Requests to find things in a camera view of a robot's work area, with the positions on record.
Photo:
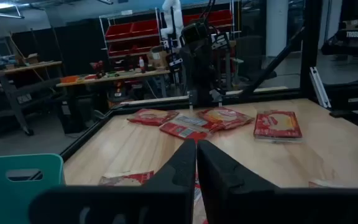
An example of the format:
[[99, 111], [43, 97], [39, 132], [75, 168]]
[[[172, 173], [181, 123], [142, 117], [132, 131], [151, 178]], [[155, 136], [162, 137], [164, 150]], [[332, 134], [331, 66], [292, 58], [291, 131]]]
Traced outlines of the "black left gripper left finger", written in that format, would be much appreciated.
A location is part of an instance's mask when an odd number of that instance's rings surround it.
[[188, 139], [140, 186], [64, 185], [29, 205], [31, 224], [191, 224], [196, 143]]

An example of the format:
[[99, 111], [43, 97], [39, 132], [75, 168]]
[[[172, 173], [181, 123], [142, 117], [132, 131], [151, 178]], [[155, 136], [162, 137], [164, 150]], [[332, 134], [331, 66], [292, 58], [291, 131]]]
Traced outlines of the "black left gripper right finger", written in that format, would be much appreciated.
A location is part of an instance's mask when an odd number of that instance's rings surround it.
[[197, 163], [209, 224], [358, 224], [358, 188], [281, 188], [207, 140]]

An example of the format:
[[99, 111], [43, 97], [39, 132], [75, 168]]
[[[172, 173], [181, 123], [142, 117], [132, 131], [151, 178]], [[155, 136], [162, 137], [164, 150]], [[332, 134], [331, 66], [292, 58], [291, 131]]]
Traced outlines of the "red popcorn bag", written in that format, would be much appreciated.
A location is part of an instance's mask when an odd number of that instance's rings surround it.
[[166, 122], [159, 127], [159, 130], [180, 139], [193, 139], [198, 141], [206, 139], [211, 135], [205, 120], [178, 115], [176, 118]]
[[[140, 186], [146, 183], [154, 176], [154, 171], [143, 173], [123, 172], [113, 176], [106, 173], [99, 180], [99, 185], [112, 186]], [[209, 224], [206, 217], [206, 210], [204, 208], [201, 186], [198, 178], [198, 173], [195, 173], [195, 190], [194, 190], [194, 207], [193, 207], [193, 224]]]
[[295, 142], [303, 139], [298, 119], [293, 111], [259, 111], [253, 134], [256, 139], [272, 142]]
[[203, 120], [217, 124], [219, 130], [235, 129], [254, 120], [251, 116], [224, 107], [199, 111], [197, 115]]
[[138, 123], [148, 126], [161, 126], [172, 120], [180, 113], [177, 111], [164, 111], [154, 109], [141, 109], [130, 115], [127, 120], [132, 123]]

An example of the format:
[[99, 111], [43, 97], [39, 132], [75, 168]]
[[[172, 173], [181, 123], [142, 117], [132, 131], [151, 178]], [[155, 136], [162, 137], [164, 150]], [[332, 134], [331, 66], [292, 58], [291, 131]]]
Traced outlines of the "cardboard box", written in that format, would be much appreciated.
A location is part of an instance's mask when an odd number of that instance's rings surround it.
[[15, 60], [18, 65], [33, 65], [39, 63], [38, 53], [29, 54], [27, 57], [15, 55]]
[[168, 68], [167, 52], [163, 46], [152, 47], [147, 54], [149, 65], [154, 68]]

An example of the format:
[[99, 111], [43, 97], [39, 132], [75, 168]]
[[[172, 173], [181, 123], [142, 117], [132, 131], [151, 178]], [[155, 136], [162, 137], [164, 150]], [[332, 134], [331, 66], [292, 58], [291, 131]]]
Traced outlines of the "red storage bin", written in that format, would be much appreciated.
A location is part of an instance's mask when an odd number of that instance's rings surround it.
[[133, 23], [111, 25], [105, 33], [105, 39], [116, 40], [131, 37], [132, 26]]
[[158, 34], [157, 25], [156, 20], [134, 22], [131, 33], [134, 37]]
[[124, 40], [109, 44], [110, 57], [120, 57], [132, 54], [147, 54], [152, 47], [160, 45], [158, 37], [146, 37], [141, 39]]

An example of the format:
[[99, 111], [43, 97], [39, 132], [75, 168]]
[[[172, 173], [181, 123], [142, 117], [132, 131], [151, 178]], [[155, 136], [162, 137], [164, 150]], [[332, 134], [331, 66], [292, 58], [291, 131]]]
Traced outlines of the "wooden workbench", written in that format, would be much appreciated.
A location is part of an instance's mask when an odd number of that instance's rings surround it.
[[[14, 75], [27, 71], [37, 73], [38, 70], [43, 70], [46, 74], [48, 74], [48, 70], [50, 67], [56, 68], [56, 78], [50, 78], [50, 76], [48, 76], [46, 80], [40, 80], [37, 83], [31, 85], [24, 85], [20, 88], [16, 88], [16, 86], [9, 82], [9, 75]], [[21, 130], [23, 130], [26, 135], [32, 136], [34, 134], [34, 131], [27, 124], [23, 111], [26, 108], [29, 108], [39, 103], [43, 103], [44, 101], [53, 98], [56, 94], [52, 92], [47, 96], [36, 100], [30, 100], [29, 102], [23, 104], [20, 104], [17, 98], [19, 96], [30, 94], [46, 88], [50, 89], [51, 91], [54, 91], [56, 85], [60, 83], [61, 78], [63, 78], [63, 63], [61, 61], [39, 62], [28, 66], [0, 70], [1, 89], [2, 92], [5, 94], [10, 106], [8, 110], [0, 111], [0, 118], [6, 116], [14, 116], [19, 123]]]
[[145, 77], [154, 77], [159, 76], [160, 78], [163, 78], [164, 75], [169, 74], [169, 70], [156, 70], [151, 72], [145, 72], [145, 73], [135, 73], [132, 75], [119, 75], [118, 77], [102, 77], [100, 79], [83, 79], [77, 78], [73, 82], [63, 82], [56, 85], [56, 87], [64, 87], [64, 86], [73, 86], [73, 85], [88, 85], [90, 83], [97, 83], [97, 82], [112, 82], [112, 81], [118, 81], [118, 80], [127, 80], [127, 79], [136, 79], [136, 78], [145, 78]]

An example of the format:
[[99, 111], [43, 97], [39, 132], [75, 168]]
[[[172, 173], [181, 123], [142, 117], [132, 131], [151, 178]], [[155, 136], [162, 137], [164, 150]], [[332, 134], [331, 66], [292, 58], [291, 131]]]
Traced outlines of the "white column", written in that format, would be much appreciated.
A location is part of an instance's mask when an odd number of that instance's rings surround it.
[[287, 46], [288, 0], [267, 0], [266, 56], [276, 57]]

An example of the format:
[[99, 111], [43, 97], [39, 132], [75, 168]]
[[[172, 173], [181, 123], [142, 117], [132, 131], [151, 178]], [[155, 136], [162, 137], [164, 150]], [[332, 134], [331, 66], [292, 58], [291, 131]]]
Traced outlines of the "red power drill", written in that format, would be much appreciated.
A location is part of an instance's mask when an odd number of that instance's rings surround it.
[[100, 79], [105, 76], [104, 62], [102, 60], [91, 63], [93, 70], [95, 71], [96, 79]]

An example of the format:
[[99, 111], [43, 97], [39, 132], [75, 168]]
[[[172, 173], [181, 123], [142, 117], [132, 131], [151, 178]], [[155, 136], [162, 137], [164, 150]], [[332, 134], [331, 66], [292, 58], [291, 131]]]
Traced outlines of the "white shelf rack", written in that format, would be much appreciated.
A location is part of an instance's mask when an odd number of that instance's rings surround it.
[[[191, 4], [182, 4], [181, 9], [183, 16], [183, 24], [187, 26], [198, 19], [206, 17], [210, 29], [217, 30], [220, 32], [227, 32], [230, 38], [234, 38], [236, 34], [241, 33], [241, 28], [239, 25], [241, 19], [241, 3], [241, 0], [204, 0]], [[116, 40], [105, 39], [105, 33], [108, 27], [111, 25], [134, 23], [138, 21], [148, 20], [157, 21], [158, 34], [138, 37], [134, 37], [132, 35], [131, 37], [125, 39]], [[164, 40], [161, 37], [160, 30], [167, 26], [163, 17], [163, 10], [161, 7], [155, 7], [153, 9], [142, 11], [119, 11], [112, 14], [102, 15], [99, 16], [99, 25], [101, 28], [101, 35], [104, 42], [102, 50], [106, 52], [108, 60], [110, 61], [121, 60], [126, 57], [136, 57], [138, 55], [147, 55], [140, 53], [120, 57], [110, 57], [108, 54], [108, 48], [110, 43], [120, 42], [124, 40], [141, 39], [146, 37], [158, 37], [160, 45], [162, 45], [164, 43]]]

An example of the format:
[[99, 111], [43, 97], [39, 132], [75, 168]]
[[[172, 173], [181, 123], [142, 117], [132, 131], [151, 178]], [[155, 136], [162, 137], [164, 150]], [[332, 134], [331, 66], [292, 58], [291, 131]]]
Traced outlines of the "silver aluminium extrusion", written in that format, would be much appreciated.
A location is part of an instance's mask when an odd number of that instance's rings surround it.
[[331, 103], [316, 67], [310, 67], [310, 78], [319, 105], [323, 108], [331, 108]]

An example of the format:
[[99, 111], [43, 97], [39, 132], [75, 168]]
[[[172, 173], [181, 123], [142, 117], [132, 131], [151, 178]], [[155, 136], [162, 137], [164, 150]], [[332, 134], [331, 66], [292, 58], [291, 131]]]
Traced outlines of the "black table frame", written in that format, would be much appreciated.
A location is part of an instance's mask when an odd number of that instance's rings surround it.
[[[135, 112], [142, 106], [159, 110], [179, 110], [205, 108], [207, 106], [216, 106], [221, 103], [224, 105], [233, 105], [241, 103], [254, 103], [276, 100], [292, 100], [298, 98], [311, 98], [314, 91], [309, 75], [309, 68], [316, 65], [318, 52], [319, 29], [321, 22], [323, 0], [306, 0], [305, 3], [305, 23], [298, 33], [292, 37], [291, 42], [273, 59], [267, 68], [262, 72], [260, 77], [250, 86], [246, 87], [239, 93], [228, 93], [218, 98], [217, 102], [202, 103], [197, 99], [198, 92], [191, 91], [189, 96], [181, 96], [179, 99], [160, 98], [153, 103], [141, 103], [139, 101], [125, 102], [122, 106], [114, 106], [102, 119], [92, 125], [77, 140], [64, 149], [60, 156], [64, 161], [74, 155], [90, 138], [92, 138], [113, 116], [124, 115]], [[265, 92], [256, 92], [256, 89], [262, 84], [267, 76], [287, 57], [290, 49], [297, 42], [302, 41], [303, 53], [301, 56], [301, 75], [300, 88], [298, 90], [271, 90]]]

